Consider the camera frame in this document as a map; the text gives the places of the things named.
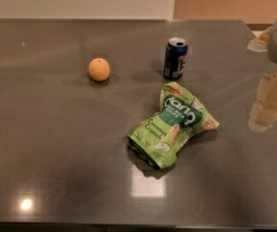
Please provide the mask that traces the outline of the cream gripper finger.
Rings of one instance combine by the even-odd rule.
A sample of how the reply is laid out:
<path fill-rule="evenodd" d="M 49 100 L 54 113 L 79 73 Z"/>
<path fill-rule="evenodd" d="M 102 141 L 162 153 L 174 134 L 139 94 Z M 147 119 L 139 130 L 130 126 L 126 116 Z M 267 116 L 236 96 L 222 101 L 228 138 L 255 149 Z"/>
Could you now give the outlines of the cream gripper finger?
<path fill-rule="evenodd" d="M 277 72 L 264 74 L 248 121 L 251 131 L 263 132 L 277 122 Z"/>

